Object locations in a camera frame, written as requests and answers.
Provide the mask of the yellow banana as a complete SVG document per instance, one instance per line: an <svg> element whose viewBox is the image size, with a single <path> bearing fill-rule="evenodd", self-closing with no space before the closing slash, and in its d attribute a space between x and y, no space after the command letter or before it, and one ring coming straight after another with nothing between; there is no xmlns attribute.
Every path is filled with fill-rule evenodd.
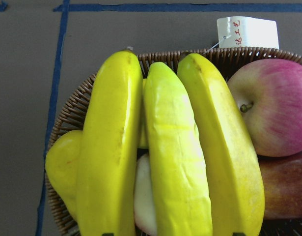
<svg viewBox="0 0 302 236"><path fill-rule="evenodd" d="M142 73L128 50L108 57L94 81L82 131L77 223L83 236L133 236Z"/></svg>
<svg viewBox="0 0 302 236"><path fill-rule="evenodd" d="M197 53L179 61L177 75L189 95L205 157L213 234L259 235L264 185L250 135L225 79Z"/></svg>
<svg viewBox="0 0 302 236"><path fill-rule="evenodd" d="M188 93L165 63L155 62L143 98L157 234L210 236L206 165Z"/></svg>

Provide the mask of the brown wicker basket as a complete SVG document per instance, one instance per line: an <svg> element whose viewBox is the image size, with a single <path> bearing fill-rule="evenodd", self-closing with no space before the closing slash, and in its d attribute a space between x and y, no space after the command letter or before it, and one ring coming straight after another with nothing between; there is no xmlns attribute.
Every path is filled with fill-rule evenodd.
<svg viewBox="0 0 302 236"><path fill-rule="evenodd" d="M197 53L210 60L226 79L242 66L259 59L287 59L302 65L302 56L273 48L198 49ZM181 54L183 54L183 51L143 53L138 56L138 60L144 75L147 75L150 64L155 61L165 62L176 71ZM82 129L94 80L95 76L90 75L66 101L53 126L49 138L49 147L68 131ZM76 221L69 214L63 200L53 189L49 180L46 180L46 188L51 212L60 234L63 236L78 236L80 232ZM262 236L302 236L302 219L266 220L260 234Z"/></svg>

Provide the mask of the yellow starfruit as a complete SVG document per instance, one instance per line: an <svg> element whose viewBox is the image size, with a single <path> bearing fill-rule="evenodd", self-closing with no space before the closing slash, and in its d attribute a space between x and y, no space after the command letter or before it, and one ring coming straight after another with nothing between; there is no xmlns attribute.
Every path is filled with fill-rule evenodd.
<svg viewBox="0 0 302 236"><path fill-rule="evenodd" d="M142 80L142 100L140 108L140 118L139 118L139 133L138 133L138 147L141 149L148 149L148 139L146 133L146 124L145 124L145 108L144 108L144 88L146 84L146 79Z"/></svg>

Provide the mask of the pale white apple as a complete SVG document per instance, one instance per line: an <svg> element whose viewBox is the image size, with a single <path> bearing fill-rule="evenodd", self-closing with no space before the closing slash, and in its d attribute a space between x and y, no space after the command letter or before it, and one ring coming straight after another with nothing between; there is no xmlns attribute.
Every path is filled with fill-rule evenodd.
<svg viewBox="0 0 302 236"><path fill-rule="evenodd" d="M137 161L134 191L134 215L136 226L149 236L157 235L155 205L153 200L149 154Z"/></svg>

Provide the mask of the yellow pear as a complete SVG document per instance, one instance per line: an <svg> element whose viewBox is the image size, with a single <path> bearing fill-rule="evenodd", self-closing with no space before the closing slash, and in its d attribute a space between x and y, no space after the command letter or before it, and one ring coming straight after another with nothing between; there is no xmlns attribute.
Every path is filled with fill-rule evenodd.
<svg viewBox="0 0 302 236"><path fill-rule="evenodd" d="M61 197L74 220L77 220L76 180L81 140L81 130L72 130L62 135L49 149L45 163L53 189Z"/></svg>

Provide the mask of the white paper price tag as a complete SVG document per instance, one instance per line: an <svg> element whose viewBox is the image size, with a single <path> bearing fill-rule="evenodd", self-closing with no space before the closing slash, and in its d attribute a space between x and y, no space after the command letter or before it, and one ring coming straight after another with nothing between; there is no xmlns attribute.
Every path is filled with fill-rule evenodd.
<svg viewBox="0 0 302 236"><path fill-rule="evenodd" d="M220 48L279 48L276 21L246 16L217 19Z"/></svg>

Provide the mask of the pink red apple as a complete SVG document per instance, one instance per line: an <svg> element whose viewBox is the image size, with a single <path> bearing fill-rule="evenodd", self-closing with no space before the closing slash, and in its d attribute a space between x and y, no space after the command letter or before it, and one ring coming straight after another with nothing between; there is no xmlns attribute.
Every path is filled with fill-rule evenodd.
<svg viewBox="0 0 302 236"><path fill-rule="evenodd" d="M282 157L302 151L302 65L261 59L227 82L257 154Z"/></svg>

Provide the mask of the dark red mango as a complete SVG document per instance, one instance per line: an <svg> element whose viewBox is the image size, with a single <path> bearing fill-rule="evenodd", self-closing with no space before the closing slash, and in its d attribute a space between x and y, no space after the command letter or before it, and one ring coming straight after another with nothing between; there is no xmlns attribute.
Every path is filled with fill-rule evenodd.
<svg viewBox="0 0 302 236"><path fill-rule="evenodd" d="M302 219L302 151L258 160L265 189L264 219Z"/></svg>

